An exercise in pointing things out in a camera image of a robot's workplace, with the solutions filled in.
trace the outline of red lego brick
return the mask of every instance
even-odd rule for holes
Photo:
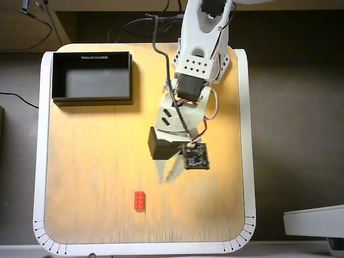
[[[136,191],[134,197],[134,208],[137,211],[145,209],[145,193],[142,191]]]

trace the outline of open box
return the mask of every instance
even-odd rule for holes
[[[58,106],[131,105],[129,52],[54,53],[52,99]]]

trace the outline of black cable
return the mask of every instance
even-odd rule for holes
[[[167,0],[166,7],[158,14],[158,16],[160,16],[161,14],[163,14],[164,12],[166,12],[166,10],[168,9],[169,5],[170,5],[170,0]],[[131,26],[132,24],[135,24],[135,23],[138,23],[138,22],[141,22],[141,21],[148,21],[148,22],[145,24],[145,26],[146,26],[151,20],[153,20],[152,18],[148,18],[148,19],[147,19],[147,18],[142,18],[142,19],[133,20],[133,21],[127,23],[126,25],[124,25],[124,26],[122,27],[122,29],[115,29],[115,28],[110,29],[110,30],[107,32],[107,43],[110,43],[111,33],[112,33],[113,31],[115,31],[115,30],[121,30],[121,33],[120,33],[119,36],[117,37],[117,40],[115,41],[115,43],[118,43],[118,42],[119,42],[119,40],[120,40],[120,38],[122,37],[122,35],[123,35],[124,32],[127,32],[127,33],[132,34],[132,35],[136,35],[136,36],[139,36],[139,37],[146,37],[146,36],[144,36],[144,35],[134,34],[133,32],[127,31],[127,30],[125,29],[125,28]]]
[[[165,9],[163,9],[163,10],[158,14],[158,16],[161,15],[161,14],[163,14],[164,12],[166,12],[166,10],[168,9],[168,6],[169,6],[169,5],[170,5],[170,0],[167,0],[167,5],[166,5]]]
[[[178,5],[179,5],[179,12],[182,11],[182,3],[181,3],[181,0],[178,0]]]
[[[169,23],[166,23],[163,27],[161,27],[160,29],[158,29],[158,35],[163,35],[163,34],[165,34],[166,32],[168,32],[168,31],[172,28],[172,26],[173,26],[174,24],[176,24],[177,22],[178,22],[178,21],[171,21],[171,22],[169,22]],[[149,39],[150,37],[153,36],[153,34],[154,34],[154,32],[152,32],[150,35],[147,36],[146,42],[148,41],[148,39]]]
[[[233,5],[234,5],[234,10],[232,12],[232,16],[230,18],[228,18],[228,22],[226,23],[226,25],[223,27],[222,30],[224,30],[231,23],[234,15],[235,15],[235,11],[237,10],[237,4],[233,3]]]
[[[61,40],[61,38],[60,38],[60,35],[59,35],[58,30],[56,29],[56,26],[55,26],[55,22],[54,22],[54,20],[53,20],[53,17],[51,16],[51,14],[50,14],[50,12],[49,12],[48,5],[47,5],[47,2],[46,2],[46,1],[44,1],[44,7],[45,7],[45,10],[46,10],[47,14],[49,15],[50,21],[51,21],[52,24],[53,24],[54,31],[55,31],[55,33],[56,33],[56,36],[58,36],[58,40],[59,40],[59,42],[60,42],[60,45],[62,45],[62,40]]]
[[[108,32],[107,32],[107,43],[110,43],[111,42],[111,34],[112,32],[114,31],[120,31],[120,32],[125,32],[125,33],[128,33],[128,34],[131,34],[131,35],[134,35],[134,36],[137,36],[137,37],[143,37],[145,38],[146,35],[141,35],[141,34],[138,34],[138,33],[135,33],[135,32],[132,32],[132,31],[128,31],[128,30],[122,30],[120,28],[112,28],[110,29]]]
[[[30,16],[31,18],[47,25],[49,27],[49,33],[42,39],[40,40],[37,44],[31,46],[31,47],[26,47],[26,48],[5,48],[5,49],[0,49],[0,51],[27,51],[27,50],[30,50],[30,49],[33,49],[37,46],[39,46],[40,44],[42,44],[51,34],[52,34],[52,31],[53,31],[53,28],[50,26],[49,23],[35,17],[35,16]]]
[[[156,15],[149,15],[149,14],[146,14],[146,15],[149,16],[149,17],[154,17],[154,18],[155,18],[155,27],[154,27],[154,35],[153,35],[153,48],[154,48],[154,50],[155,50],[157,53],[163,55],[163,56],[166,58],[166,73],[167,73],[166,80],[167,80],[167,85],[168,85],[168,89],[169,89],[168,92],[169,92],[170,97],[171,97],[171,99],[172,99],[172,101],[173,101],[173,105],[174,105],[174,107],[175,107],[175,109],[176,109],[176,111],[177,111],[177,113],[178,113],[179,119],[181,120],[181,123],[182,123],[182,125],[183,125],[183,128],[184,128],[184,130],[185,130],[187,136],[189,137],[190,141],[192,142],[192,138],[191,138],[191,136],[190,136],[190,132],[189,132],[189,130],[188,130],[188,127],[187,127],[187,125],[186,125],[186,123],[185,123],[185,121],[184,121],[184,119],[183,119],[183,117],[182,117],[182,114],[181,114],[181,112],[180,112],[180,110],[179,110],[179,107],[178,107],[178,105],[177,105],[176,99],[174,98],[173,88],[172,88],[172,85],[171,85],[171,78],[170,78],[170,64],[169,64],[168,54],[166,54],[164,51],[161,51],[161,50],[157,49],[157,48],[156,48],[156,45],[155,45],[155,43],[156,43],[157,29],[158,29],[158,26],[159,26],[159,19],[162,19],[162,20],[163,20],[163,19],[165,19],[165,18],[159,18],[159,17],[156,16]]]
[[[35,105],[31,104],[30,102],[24,100],[24,99],[23,99],[22,97],[20,97],[18,94],[11,93],[11,92],[0,92],[0,94],[2,94],[2,95],[13,95],[13,96],[16,96],[16,97],[20,98],[22,101],[24,101],[27,105],[29,105],[29,106],[31,106],[31,107],[33,107],[33,108],[38,109],[37,106],[35,106]]]
[[[153,20],[153,18],[140,18],[140,19],[136,19],[136,20],[132,20],[131,22],[127,23],[126,25],[124,25],[122,28],[121,28],[121,33],[118,35],[117,37],[117,40],[115,41],[115,43],[118,43],[120,38],[122,37],[124,31],[126,28],[128,28],[129,26],[132,26],[133,24],[135,23],[140,23],[140,22],[144,22],[144,21],[147,21],[147,20]]]

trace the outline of black circuit board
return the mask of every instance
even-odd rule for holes
[[[209,169],[208,155],[205,144],[183,146],[185,169]]]

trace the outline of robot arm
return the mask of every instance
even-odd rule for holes
[[[172,58],[174,78],[170,85],[164,86],[164,89],[171,89],[172,94],[169,91],[162,97],[148,139],[160,183],[163,182],[165,161],[173,156],[176,159],[167,182],[184,169],[209,169],[206,144],[200,137],[205,130],[199,133],[197,126],[203,121],[206,126],[205,110],[210,93],[213,91],[217,98],[212,85],[221,80],[230,63],[227,45],[231,6],[232,0],[188,1],[181,38]]]

